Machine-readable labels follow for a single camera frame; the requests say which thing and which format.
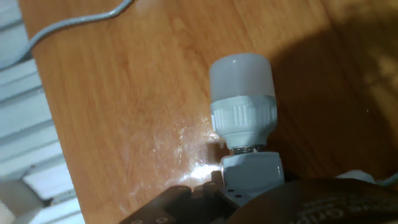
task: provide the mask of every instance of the dark object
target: dark object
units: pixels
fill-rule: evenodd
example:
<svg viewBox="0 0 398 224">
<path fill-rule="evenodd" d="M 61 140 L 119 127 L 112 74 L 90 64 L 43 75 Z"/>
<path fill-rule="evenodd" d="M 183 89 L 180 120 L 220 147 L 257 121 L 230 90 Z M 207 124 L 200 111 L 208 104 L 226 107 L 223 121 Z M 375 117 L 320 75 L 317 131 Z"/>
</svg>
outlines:
<svg viewBox="0 0 398 224">
<path fill-rule="evenodd" d="M 242 207 L 209 182 L 167 189 L 121 224 L 150 223 L 384 223 L 398 220 L 398 194 L 354 179 L 296 180 Z"/>
</svg>

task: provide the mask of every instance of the white plastic part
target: white plastic part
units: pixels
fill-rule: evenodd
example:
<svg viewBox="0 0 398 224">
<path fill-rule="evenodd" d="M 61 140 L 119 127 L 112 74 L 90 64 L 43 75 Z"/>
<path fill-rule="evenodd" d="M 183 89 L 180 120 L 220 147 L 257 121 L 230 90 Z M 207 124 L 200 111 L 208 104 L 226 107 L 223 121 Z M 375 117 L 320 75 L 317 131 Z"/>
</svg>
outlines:
<svg viewBox="0 0 398 224">
<path fill-rule="evenodd" d="M 262 55 L 236 54 L 210 68 L 211 120 L 230 149 L 265 145 L 277 124 L 271 65 Z"/>
<path fill-rule="evenodd" d="M 41 85 L 42 82 L 33 59 L 0 71 L 0 103 L 38 89 Z"/>
<path fill-rule="evenodd" d="M 26 175 L 22 180 L 43 200 L 73 190 L 73 184 L 66 162 Z"/>
<path fill-rule="evenodd" d="M 46 207 L 41 210 L 29 224 L 53 223 L 61 217 L 67 217 L 80 213 L 80 205 L 77 198 L 70 199 L 58 205 Z"/>
<path fill-rule="evenodd" d="M 0 163 L 0 177 L 28 170 L 30 167 L 36 166 L 43 161 L 48 161 L 59 156 L 62 156 L 62 149 L 59 142 L 32 150 L 21 156 L 13 157 L 12 159 Z"/>
<path fill-rule="evenodd" d="M 13 98 L 6 105 L 2 104 L 0 118 L 0 138 L 52 119 L 45 93 L 42 90 Z"/>
<path fill-rule="evenodd" d="M 366 172 L 363 172 L 361 170 L 351 170 L 351 171 L 348 171 L 348 172 L 346 172 L 344 174 L 338 175 L 336 178 L 362 180 L 362 181 L 365 181 L 365 182 L 368 182 L 368 183 L 371 183 L 371 184 L 375 184 L 376 183 L 376 181 L 374 181 L 372 175 L 370 175 L 370 174 L 368 174 Z"/>
<path fill-rule="evenodd" d="M 12 224 L 30 223 L 44 206 L 35 192 L 21 180 L 0 182 L 0 200 L 15 216 Z"/>
<path fill-rule="evenodd" d="M 20 135 L 15 134 L 14 138 L 3 138 L 0 140 L 0 167 L 2 162 L 15 159 L 24 153 L 45 147 L 52 142 L 58 141 L 57 131 L 52 121 L 36 125 L 32 132 Z"/>
<path fill-rule="evenodd" d="M 390 176 L 386 180 L 378 180 L 377 184 L 380 186 L 391 186 L 398 183 L 398 172 Z"/>
<path fill-rule="evenodd" d="M 2 62 L 19 54 L 29 43 L 29 38 L 23 23 L 15 24 L 7 29 L 0 27 L 0 30 L 0 70 L 2 70 Z"/>
<path fill-rule="evenodd" d="M 85 220 L 83 219 L 83 215 L 78 213 L 76 215 L 65 217 L 59 221 L 55 221 L 51 224 L 85 224 Z"/>
<path fill-rule="evenodd" d="M 277 152 L 244 153 L 221 160 L 224 184 L 256 197 L 285 182 L 282 161 Z"/>
<path fill-rule="evenodd" d="M 0 223 L 12 224 L 14 220 L 15 215 L 0 201 Z"/>
<path fill-rule="evenodd" d="M 22 14 L 18 7 L 17 0 L 0 1 L 0 29 L 4 29 L 10 24 L 22 21 Z"/>
</svg>

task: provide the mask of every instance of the wooden table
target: wooden table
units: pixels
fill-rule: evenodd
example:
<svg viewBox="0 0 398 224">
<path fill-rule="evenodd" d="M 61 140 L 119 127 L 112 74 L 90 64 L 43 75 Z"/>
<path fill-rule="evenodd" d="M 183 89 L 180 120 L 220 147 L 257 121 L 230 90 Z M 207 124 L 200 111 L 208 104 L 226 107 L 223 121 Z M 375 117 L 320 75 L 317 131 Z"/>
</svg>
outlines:
<svg viewBox="0 0 398 224">
<path fill-rule="evenodd" d="M 120 1 L 20 4 L 32 37 Z M 239 52 L 273 66 L 269 148 L 285 168 L 395 173 L 397 10 L 395 0 L 138 0 L 46 37 L 32 53 L 86 223 L 117 223 L 171 185 L 208 178 L 228 153 L 211 130 L 208 69 Z"/>
</svg>

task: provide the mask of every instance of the white cable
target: white cable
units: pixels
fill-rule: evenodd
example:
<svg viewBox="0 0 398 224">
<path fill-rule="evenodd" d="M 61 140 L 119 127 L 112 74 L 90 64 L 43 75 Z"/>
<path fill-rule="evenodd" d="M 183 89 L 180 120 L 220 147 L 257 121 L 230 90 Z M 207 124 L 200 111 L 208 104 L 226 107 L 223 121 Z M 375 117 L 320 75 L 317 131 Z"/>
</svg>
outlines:
<svg viewBox="0 0 398 224">
<path fill-rule="evenodd" d="M 72 25 L 77 25 L 77 24 L 83 24 L 86 22 L 93 22 L 93 21 L 99 21 L 103 19 L 109 19 L 114 16 L 117 16 L 125 8 L 127 8 L 128 5 L 132 0 L 124 0 L 120 5 L 118 5 L 116 8 L 114 8 L 112 11 L 109 12 L 104 12 L 104 13 L 99 13 L 99 14 L 94 14 L 94 15 L 89 15 L 89 16 L 82 16 L 82 17 L 76 17 L 76 18 L 70 18 L 70 19 L 65 19 L 60 22 L 56 22 L 54 24 L 49 25 L 48 27 L 42 29 L 40 32 L 38 32 L 36 35 L 34 35 L 33 38 L 29 41 L 29 43 L 24 47 L 23 51 L 19 53 L 16 57 L 12 58 L 11 60 L 8 60 L 6 62 L 0 62 L 0 71 L 6 68 L 9 68 L 16 63 L 20 62 L 31 50 L 31 48 L 44 36 L 48 35 L 51 32 L 54 32 L 58 29 L 72 26 Z"/>
</svg>

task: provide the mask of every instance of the white light bulb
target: white light bulb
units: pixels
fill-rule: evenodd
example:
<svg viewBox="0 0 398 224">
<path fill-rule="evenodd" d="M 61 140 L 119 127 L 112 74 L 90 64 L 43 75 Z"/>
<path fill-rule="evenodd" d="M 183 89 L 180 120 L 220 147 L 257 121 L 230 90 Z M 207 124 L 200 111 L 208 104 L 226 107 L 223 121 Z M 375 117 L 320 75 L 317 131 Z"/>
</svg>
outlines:
<svg viewBox="0 0 398 224">
<path fill-rule="evenodd" d="M 266 145 L 277 124 L 271 65 L 262 55 L 236 54 L 210 68 L 211 121 L 228 148 Z"/>
</svg>

